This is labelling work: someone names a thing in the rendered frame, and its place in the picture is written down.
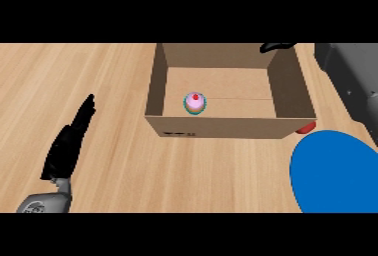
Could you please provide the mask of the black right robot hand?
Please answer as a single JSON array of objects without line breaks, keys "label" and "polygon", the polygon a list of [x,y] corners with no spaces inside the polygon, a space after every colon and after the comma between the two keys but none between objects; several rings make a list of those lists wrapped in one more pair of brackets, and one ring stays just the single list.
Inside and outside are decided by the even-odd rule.
[{"label": "black right robot hand", "polygon": [[260,53],[265,54],[278,49],[290,49],[294,46],[294,43],[265,43],[260,46]]}]

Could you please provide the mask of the small red object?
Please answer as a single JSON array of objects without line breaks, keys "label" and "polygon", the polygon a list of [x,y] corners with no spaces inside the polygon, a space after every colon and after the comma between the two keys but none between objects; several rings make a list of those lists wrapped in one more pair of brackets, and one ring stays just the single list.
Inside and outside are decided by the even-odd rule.
[{"label": "small red object", "polygon": [[315,128],[316,128],[316,121],[313,121],[309,125],[306,125],[296,132],[297,132],[297,134],[307,134]]}]

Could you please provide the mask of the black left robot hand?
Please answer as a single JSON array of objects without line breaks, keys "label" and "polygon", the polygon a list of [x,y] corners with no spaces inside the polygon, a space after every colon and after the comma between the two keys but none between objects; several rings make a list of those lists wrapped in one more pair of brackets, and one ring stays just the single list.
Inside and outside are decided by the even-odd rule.
[{"label": "black left robot hand", "polygon": [[90,94],[79,108],[73,123],[64,126],[52,143],[45,160],[42,180],[71,177],[95,112],[95,95]]}]

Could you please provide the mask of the blue round plate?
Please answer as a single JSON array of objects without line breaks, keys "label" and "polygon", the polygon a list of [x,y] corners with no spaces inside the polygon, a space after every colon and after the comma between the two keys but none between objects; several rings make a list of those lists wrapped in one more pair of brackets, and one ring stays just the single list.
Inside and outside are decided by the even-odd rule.
[{"label": "blue round plate", "polygon": [[378,151],[352,135],[307,135],[293,151],[290,177],[304,213],[378,213]]}]

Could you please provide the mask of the pink frosted cupcake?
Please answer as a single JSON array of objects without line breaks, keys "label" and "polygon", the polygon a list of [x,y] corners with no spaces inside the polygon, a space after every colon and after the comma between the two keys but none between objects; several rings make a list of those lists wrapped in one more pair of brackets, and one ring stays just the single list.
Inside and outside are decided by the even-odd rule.
[{"label": "pink frosted cupcake", "polygon": [[207,98],[204,94],[200,92],[191,92],[185,96],[183,107],[189,114],[201,114],[207,108]]}]

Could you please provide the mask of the brown cardboard box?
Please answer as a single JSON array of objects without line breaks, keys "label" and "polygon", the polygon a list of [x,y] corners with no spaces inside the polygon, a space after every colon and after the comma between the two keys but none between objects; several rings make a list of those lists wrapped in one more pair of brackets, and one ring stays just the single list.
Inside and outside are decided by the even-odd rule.
[{"label": "brown cardboard box", "polygon": [[[200,92],[207,108],[183,107]],[[257,43],[160,43],[145,118],[163,137],[282,139],[316,114],[294,49],[260,53]]]}]

